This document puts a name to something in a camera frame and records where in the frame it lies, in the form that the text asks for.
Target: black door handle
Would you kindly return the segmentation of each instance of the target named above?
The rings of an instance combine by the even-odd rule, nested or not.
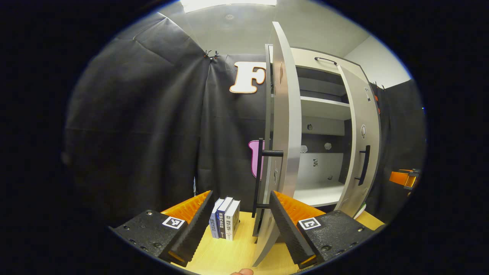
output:
[[[360,177],[355,177],[355,179],[360,180],[358,185],[362,185],[365,180],[365,174],[367,174],[368,160],[370,158],[370,145],[365,147],[365,150],[360,150],[360,153],[365,153],[365,160],[363,161],[363,169]]]
[[[277,150],[263,150],[263,138],[258,139],[258,161],[256,163],[256,182],[255,182],[255,196],[253,197],[253,212],[251,217],[254,218],[256,214],[256,208],[258,204],[258,191],[260,189],[260,181],[262,177],[262,157],[283,157],[284,151]],[[260,208],[264,208],[266,205],[260,204]]]
[[[317,57],[317,56],[316,56],[316,57],[314,57],[314,60],[316,60],[316,61],[317,61],[318,59],[324,59],[324,60],[328,60],[328,61],[333,62],[335,65],[338,65],[338,63],[336,63],[335,61],[333,61],[333,60],[331,60],[331,59],[326,59],[326,58]]]

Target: book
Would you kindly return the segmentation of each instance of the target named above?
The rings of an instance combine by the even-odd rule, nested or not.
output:
[[[211,217],[209,218],[209,226],[211,227],[211,234],[213,238],[219,239],[219,232],[217,230],[217,222],[216,222],[216,211],[219,206],[221,206],[224,199],[218,199],[214,204],[214,208],[212,209]]]
[[[232,241],[236,235],[236,229],[240,219],[240,201],[233,201],[227,209],[225,216],[226,240]]]
[[[231,202],[233,202],[233,198],[226,197],[216,211],[216,221],[218,225],[219,238],[222,239],[226,238],[226,230],[224,229],[224,214],[231,205]]]

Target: cabinet door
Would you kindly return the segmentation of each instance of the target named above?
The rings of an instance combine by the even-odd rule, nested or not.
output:
[[[281,26],[278,22],[273,22],[273,26],[274,122],[271,149],[284,151],[284,156],[269,158],[271,166],[268,171],[266,202],[271,190],[294,196],[302,134],[301,99],[294,58]],[[258,234],[253,266],[257,266],[264,259],[279,233],[270,209],[266,209]]]
[[[377,172],[380,120],[371,87],[360,66],[339,65],[352,115],[352,157],[335,210],[353,217],[365,201]]]

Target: orange object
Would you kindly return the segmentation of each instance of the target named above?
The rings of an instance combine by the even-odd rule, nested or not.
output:
[[[413,188],[414,183],[416,182],[416,177],[409,176],[409,172],[412,172],[413,170],[399,169],[399,171],[406,172],[391,172],[389,180],[402,186]]]
[[[402,186],[406,186],[406,182],[407,182],[408,178],[409,178],[409,174],[400,173],[400,172],[392,172],[389,180],[394,182],[394,183],[400,184]]]
[[[175,206],[172,206],[167,210],[162,211],[161,214],[165,214],[168,216],[172,216],[174,218],[185,220],[187,221],[188,224],[190,224],[190,222],[195,216],[195,213],[200,208],[202,203],[205,201],[205,198],[207,198],[209,192],[210,190],[198,196],[190,198],[184,202],[181,202]]]
[[[277,195],[280,204],[284,207],[285,212],[289,215],[289,218],[297,227],[297,222],[307,218],[317,217],[326,214],[325,212],[318,210],[312,206],[295,200],[287,195],[274,191]]]

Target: black fabric backdrop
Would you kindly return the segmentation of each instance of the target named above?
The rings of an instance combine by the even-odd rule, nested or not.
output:
[[[211,63],[202,108],[197,188],[214,190],[215,199],[241,200],[241,211],[251,212],[255,177],[248,143],[265,134],[266,82],[257,85],[253,79],[256,93],[230,92],[238,61],[265,62],[265,55],[226,55]]]
[[[154,13],[117,35],[81,76],[68,107],[67,163],[102,221],[118,226],[193,196],[203,55]]]
[[[412,79],[385,90],[375,84],[371,85],[378,97],[380,109],[381,152],[365,210],[381,221],[390,223],[405,205],[410,192],[389,181],[391,172],[423,168],[426,153],[424,105]]]

